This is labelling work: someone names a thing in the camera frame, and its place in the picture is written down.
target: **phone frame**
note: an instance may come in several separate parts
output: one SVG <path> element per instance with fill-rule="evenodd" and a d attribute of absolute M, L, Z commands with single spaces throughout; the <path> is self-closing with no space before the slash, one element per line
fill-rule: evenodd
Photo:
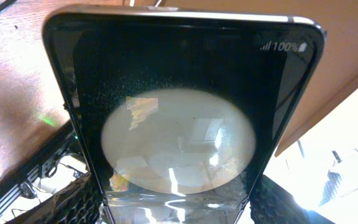
<path fill-rule="evenodd" d="M 67 86 L 64 82 L 64 78 L 62 74 L 60 74 L 60 67 L 57 60 L 56 52 L 53 48 L 53 40 L 51 38 L 51 33 L 57 29 L 61 22 L 66 21 L 97 21 L 103 20 L 106 18 L 112 19 L 114 17 L 119 17 L 122 19 L 123 17 L 127 20 L 131 20 L 135 17 L 146 17 L 152 19 L 164 19 L 164 18 L 176 18 L 180 21 L 180 19 L 194 19 L 196 20 L 221 20 L 221 21 L 240 21 L 248 23 L 252 23 L 253 26 L 263 28 L 274 29 L 275 27 L 278 29 L 282 29 L 283 27 L 291 27 L 297 26 L 299 29 L 306 29 L 310 30 L 308 33 L 310 37 L 314 40 L 315 53 L 314 59 L 308 65 L 305 74 L 303 75 L 302 79 L 304 79 L 302 84 L 297 90 L 297 95 L 294 96 L 294 100 L 292 100 L 290 109 L 286 112 L 284 116 L 283 123 L 278 128 L 278 133 L 276 138 L 273 140 L 274 150 L 271 150 L 268 153 L 267 158 L 263 161 L 262 166 L 260 167 L 258 174 L 256 175 L 256 179 L 254 183 L 252 183 L 252 187 L 250 188 L 248 196 L 243 200 L 241 205 L 241 210 L 236 218 L 235 223 L 237 223 L 241 213 L 243 212 L 245 205 L 249 200 L 249 195 L 252 192 L 256 181 L 260 178 L 263 170 L 265 170 L 266 165 L 271 158 L 272 154 L 277 150 L 277 146 L 283 136 L 285 127 L 289 122 L 289 118 L 292 116 L 306 86 L 313 74 L 324 49 L 324 40 L 326 37 L 326 32 L 322 29 L 320 25 L 312 21 L 311 19 L 299 16 L 276 16 L 276 15 L 263 15 L 263 14 L 241 14 L 241 13 L 230 13 L 230 12 L 204 12 L 204 11 L 189 11 L 189 10 L 182 10 L 176 7 L 152 7 L 152 6 L 142 6 L 142 7 L 127 7 L 127 6 L 105 6 L 105 5 L 84 5 L 84 4 L 73 4 L 69 6 L 62 7 L 53 11 L 51 14 L 48 15 L 44 22 L 44 26 L 42 29 L 42 37 L 44 41 L 44 46 L 47 51 L 50 63 L 52 65 L 54 74 L 56 76 L 58 85 L 62 92 L 63 98 L 65 103 L 67 104 L 67 108 L 70 114 L 71 122 L 73 124 L 74 130 L 78 135 L 78 140 L 81 144 L 83 149 L 83 153 L 85 155 L 86 162 L 88 167 L 92 173 L 94 180 L 97 182 L 97 186 L 99 192 L 103 196 L 103 203 L 107 204 L 107 199 L 105 197 L 103 188 L 101 183 L 99 182 L 98 174 L 93 165 L 93 161 L 91 160 L 88 146 L 86 145 L 83 135 L 81 133 L 80 124 L 77 120 L 77 117 L 74 113 L 74 106 L 71 102 L 70 95 L 67 92 Z M 109 219 L 111 222 L 114 222 L 111 212 L 109 209 L 106 209 Z"/>

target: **phone screen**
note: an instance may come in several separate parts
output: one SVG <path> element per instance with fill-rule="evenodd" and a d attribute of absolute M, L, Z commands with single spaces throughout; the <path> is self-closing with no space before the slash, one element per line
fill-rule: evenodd
<path fill-rule="evenodd" d="M 310 29 L 144 17 L 52 32 L 114 220 L 233 223 L 318 58 Z"/>

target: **green led light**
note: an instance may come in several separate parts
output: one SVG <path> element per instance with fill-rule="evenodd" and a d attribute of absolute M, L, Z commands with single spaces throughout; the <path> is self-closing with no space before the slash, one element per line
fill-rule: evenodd
<path fill-rule="evenodd" d="M 52 127 L 55 127 L 55 128 L 57 127 L 57 123 L 56 123 L 53 119 L 48 118 L 48 117 L 45 117 L 45 116 L 42 116 L 42 115 L 40 115 L 39 118 L 40 118 L 41 121 L 43 121 L 44 123 L 49 124 L 49 125 L 51 125 Z"/>

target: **black mesh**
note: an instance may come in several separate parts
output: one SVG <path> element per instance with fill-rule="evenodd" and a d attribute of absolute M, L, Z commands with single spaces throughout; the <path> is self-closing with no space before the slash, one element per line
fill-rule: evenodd
<path fill-rule="evenodd" d="M 95 223 L 99 218 L 100 204 L 95 181 L 87 173 L 8 223 Z"/>
<path fill-rule="evenodd" d="M 259 223 L 332 223 L 312 210 L 301 208 L 291 194 L 263 176 L 250 196 L 251 219 Z"/>

